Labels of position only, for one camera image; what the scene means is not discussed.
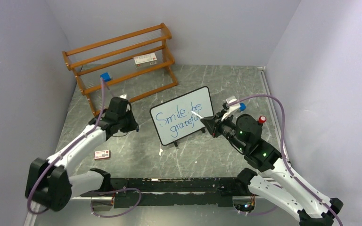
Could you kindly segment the white blue marker pen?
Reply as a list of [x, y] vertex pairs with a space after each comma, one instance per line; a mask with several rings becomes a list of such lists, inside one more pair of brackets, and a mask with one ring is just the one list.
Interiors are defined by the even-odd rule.
[[197, 116], [199, 119], [203, 119], [203, 117], [201, 115], [199, 115], [198, 113], [196, 113], [195, 111], [191, 111], [195, 116]]

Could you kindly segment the white whiteboard black frame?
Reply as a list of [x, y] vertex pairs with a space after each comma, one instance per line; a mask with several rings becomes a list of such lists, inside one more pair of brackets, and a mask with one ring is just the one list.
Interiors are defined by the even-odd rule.
[[209, 87], [200, 87], [150, 108], [161, 145], [174, 143], [205, 127], [191, 111], [202, 117], [214, 115]]

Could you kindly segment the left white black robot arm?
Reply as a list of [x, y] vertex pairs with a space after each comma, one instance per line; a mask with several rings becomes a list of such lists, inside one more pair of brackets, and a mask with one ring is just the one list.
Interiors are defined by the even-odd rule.
[[36, 158], [28, 172], [25, 188], [27, 210], [36, 202], [46, 210], [60, 211], [73, 197], [94, 192], [104, 196], [113, 189], [110, 173], [92, 168], [73, 176], [75, 167], [117, 132], [139, 131], [127, 95], [113, 97], [109, 107], [92, 118], [84, 130], [60, 151], [47, 159]]

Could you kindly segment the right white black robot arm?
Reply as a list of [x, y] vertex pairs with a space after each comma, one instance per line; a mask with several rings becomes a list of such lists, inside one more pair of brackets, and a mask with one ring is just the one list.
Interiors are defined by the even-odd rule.
[[221, 111], [200, 121], [212, 137], [223, 136], [250, 165], [237, 175], [237, 192], [265, 198], [293, 216], [301, 226], [333, 225], [343, 202], [308, 185], [284, 162], [281, 152], [261, 138], [265, 117], [256, 120], [243, 114], [233, 122], [233, 116], [223, 118], [226, 114]]

